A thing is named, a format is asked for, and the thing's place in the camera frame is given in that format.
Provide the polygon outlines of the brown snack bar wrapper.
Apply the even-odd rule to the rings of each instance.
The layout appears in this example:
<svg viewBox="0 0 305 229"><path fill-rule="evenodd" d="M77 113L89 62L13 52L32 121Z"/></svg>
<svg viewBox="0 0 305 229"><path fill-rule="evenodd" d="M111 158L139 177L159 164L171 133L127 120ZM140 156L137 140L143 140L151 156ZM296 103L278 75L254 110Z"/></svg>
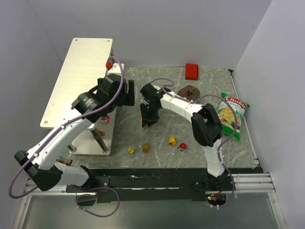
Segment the brown snack bar wrapper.
<svg viewBox="0 0 305 229"><path fill-rule="evenodd" d="M71 159L66 159L66 158L63 158L63 157L58 157L56 161L58 163L66 165L66 166L71 166L72 165L72 160Z"/></svg>

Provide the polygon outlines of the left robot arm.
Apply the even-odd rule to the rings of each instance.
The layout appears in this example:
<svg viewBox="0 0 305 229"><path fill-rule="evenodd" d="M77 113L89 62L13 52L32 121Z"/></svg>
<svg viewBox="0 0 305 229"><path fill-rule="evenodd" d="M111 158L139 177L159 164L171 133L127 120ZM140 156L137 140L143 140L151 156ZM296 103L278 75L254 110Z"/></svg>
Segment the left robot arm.
<svg viewBox="0 0 305 229"><path fill-rule="evenodd" d="M72 108L81 114L79 119L74 118L53 129L35 147L20 150L14 157L41 191L58 184L83 186L92 180L87 167L70 167L56 160L76 137L101 117L106 117L118 106L134 104L134 80L127 81L116 74L99 78L96 86L80 94L72 103Z"/></svg>

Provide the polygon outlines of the red block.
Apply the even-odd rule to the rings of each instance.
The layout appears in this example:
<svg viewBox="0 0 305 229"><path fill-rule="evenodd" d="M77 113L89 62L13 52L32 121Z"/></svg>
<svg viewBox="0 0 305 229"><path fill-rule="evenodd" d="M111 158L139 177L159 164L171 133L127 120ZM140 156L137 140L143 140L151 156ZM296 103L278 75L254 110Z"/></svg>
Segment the red block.
<svg viewBox="0 0 305 229"><path fill-rule="evenodd" d="M185 79L197 81L199 77L199 65L187 63L185 65Z"/></svg>

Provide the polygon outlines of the green chips bag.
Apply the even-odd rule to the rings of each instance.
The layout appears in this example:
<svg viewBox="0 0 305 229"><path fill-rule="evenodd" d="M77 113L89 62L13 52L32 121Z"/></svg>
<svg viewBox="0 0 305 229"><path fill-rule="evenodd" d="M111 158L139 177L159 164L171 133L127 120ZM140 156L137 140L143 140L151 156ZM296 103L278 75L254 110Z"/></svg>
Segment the green chips bag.
<svg viewBox="0 0 305 229"><path fill-rule="evenodd" d="M223 125L222 132L226 135L231 135L235 128L235 121L237 120L237 129L233 138L240 141L242 119L246 109L250 107L250 105L226 93L221 93L221 97L232 107L234 111L232 112L231 108L225 102L220 103L217 114Z"/></svg>

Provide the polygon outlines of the white two-tier shelf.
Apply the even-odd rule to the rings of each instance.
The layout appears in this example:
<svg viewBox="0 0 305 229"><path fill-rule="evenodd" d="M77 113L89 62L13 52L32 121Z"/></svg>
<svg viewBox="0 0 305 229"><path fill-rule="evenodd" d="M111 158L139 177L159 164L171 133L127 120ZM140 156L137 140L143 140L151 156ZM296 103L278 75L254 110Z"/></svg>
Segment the white two-tier shelf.
<svg viewBox="0 0 305 229"><path fill-rule="evenodd" d="M77 97L97 85L98 78L107 75L106 62L113 54L110 38L74 38L62 65L58 79L46 106L40 126L50 129L79 116L71 104ZM100 119L83 131L72 142L71 154L83 156L109 156L116 111L108 114L110 122L102 124ZM101 137L96 128L105 132Z"/></svg>

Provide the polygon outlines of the yellow pink lion toy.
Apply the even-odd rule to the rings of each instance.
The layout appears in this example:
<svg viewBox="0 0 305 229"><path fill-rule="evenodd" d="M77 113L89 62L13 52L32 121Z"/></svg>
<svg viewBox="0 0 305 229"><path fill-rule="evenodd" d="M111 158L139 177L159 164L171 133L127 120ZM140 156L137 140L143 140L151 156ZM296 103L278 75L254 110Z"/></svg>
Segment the yellow pink lion toy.
<svg viewBox="0 0 305 229"><path fill-rule="evenodd" d="M101 137L105 136L105 132L102 131L101 129L96 128L96 131L97 131L97 133L99 134L99 136L101 136Z"/></svg>

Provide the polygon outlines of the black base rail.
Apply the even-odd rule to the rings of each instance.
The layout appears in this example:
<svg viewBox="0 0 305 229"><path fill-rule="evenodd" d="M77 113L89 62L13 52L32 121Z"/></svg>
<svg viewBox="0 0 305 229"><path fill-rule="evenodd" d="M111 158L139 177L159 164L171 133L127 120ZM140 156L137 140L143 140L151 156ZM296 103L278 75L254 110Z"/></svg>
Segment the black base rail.
<svg viewBox="0 0 305 229"><path fill-rule="evenodd" d="M205 201L208 192L235 191L227 172L218 178L206 168L89 169L91 180L83 187L67 185L67 193L95 194L98 203L111 201Z"/></svg>

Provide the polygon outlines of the yellow duck toy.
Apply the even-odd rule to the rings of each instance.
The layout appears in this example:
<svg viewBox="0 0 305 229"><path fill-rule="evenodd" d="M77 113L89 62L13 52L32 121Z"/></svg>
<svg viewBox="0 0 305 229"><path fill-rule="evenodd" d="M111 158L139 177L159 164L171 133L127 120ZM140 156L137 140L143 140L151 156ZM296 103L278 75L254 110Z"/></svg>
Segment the yellow duck toy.
<svg viewBox="0 0 305 229"><path fill-rule="evenodd" d="M169 138L169 140L168 140L169 145L174 146L174 145L176 145L176 143L177 143L177 140L175 137L172 136Z"/></svg>

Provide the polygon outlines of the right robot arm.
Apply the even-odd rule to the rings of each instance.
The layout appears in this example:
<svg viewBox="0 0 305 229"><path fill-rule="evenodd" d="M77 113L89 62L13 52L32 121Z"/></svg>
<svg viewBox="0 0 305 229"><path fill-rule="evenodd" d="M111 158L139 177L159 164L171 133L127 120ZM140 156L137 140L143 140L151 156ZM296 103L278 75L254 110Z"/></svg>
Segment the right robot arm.
<svg viewBox="0 0 305 229"><path fill-rule="evenodd" d="M192 125L193 136L203 146L207 160L207 172L219 177L225 171L222 163L222 123L211 104L196 104L187 101L169 89L146 84L141 90L145 104L140 104L142 127L151 127L160 119L159 110L170 110L185 118Z"/></svg>

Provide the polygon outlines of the brown and green cup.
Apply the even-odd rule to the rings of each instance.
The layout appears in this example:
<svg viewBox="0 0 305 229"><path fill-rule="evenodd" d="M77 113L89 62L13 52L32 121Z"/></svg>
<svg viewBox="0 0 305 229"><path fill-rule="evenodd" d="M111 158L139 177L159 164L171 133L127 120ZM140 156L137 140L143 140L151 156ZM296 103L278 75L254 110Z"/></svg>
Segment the brown and green cup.
<svg viewBox="0 0 305 229"><path fill-rule="evenodd" d="M187 85L178 91L178 95L187 100L197 100L200 98L200 90L192 85Z"/></svg>

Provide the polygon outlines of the olive round toy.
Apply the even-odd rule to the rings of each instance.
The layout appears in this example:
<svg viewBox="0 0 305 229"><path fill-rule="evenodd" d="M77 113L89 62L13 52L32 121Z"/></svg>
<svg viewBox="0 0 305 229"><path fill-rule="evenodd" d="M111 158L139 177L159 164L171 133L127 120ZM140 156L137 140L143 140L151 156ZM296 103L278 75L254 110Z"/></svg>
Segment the olive round toy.
<svg viewBox="0 0 305 229"><path fill-rule="evenodd" d="M142 151L143 152L148 153L148 152L150 152L150 150L151 150L151 145L150 144L148 144L148 143L143 144L143 146L142 146Z"/></svg>

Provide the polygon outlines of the yellow bee toy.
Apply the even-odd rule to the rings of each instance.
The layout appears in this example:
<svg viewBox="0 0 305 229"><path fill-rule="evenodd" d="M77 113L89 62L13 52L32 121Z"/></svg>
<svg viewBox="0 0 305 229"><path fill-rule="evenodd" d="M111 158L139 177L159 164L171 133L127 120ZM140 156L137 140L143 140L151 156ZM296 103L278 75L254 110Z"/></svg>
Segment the yellow bee toy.
<svg viewBox="0 0 305 229"><path fill-rule="evenodd" d="M132 147L129 147L129 148L128 148L128 153L129 153L129 155L133 155L134 152L135 152L134 148L132 148Z"/></svg>

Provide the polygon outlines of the strawberry cake toy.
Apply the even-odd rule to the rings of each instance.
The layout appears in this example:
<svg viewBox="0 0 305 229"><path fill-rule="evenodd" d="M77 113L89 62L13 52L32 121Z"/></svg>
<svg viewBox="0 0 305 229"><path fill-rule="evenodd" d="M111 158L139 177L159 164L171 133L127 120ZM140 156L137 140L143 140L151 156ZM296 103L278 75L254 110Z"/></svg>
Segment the strawberry cake toy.
<svg viewBox="0 0 305 229"><path fill-rule="evenodd" d="M110 122L110 116L108 115L108 116L101 117L100 122L105 125L108 124Z"/></svg>

